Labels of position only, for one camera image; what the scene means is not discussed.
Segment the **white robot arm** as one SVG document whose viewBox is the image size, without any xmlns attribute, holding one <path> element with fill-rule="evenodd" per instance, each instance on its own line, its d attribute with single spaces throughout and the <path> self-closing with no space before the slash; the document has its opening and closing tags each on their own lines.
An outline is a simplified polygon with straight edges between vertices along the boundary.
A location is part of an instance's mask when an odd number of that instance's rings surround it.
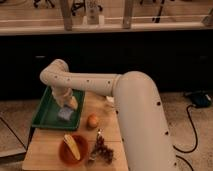
<svg viewBox="0 0 213 171">
<path fill-rule="evenodd" d="M 158 89 L 147 74 L 71 73 L 65 61 L 56 59 L 41 71 L 40 80 L 52 88 L 59 105 L 71 99 L 74 89 L 114 98 L 128 171 L 180 171 Z"/>
</svg>

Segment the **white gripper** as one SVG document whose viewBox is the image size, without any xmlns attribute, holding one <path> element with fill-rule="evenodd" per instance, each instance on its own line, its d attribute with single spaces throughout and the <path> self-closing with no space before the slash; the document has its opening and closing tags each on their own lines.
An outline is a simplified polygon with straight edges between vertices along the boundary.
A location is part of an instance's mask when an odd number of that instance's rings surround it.
<svg viewBox="0 0 213 171">
<path fill-rule="evenodd" d="M 73 110 L 78 108 L 78 102 L 71 88 L 52 87 L 52 95 L 60 107 L 67 105 Z"/>
</svg>

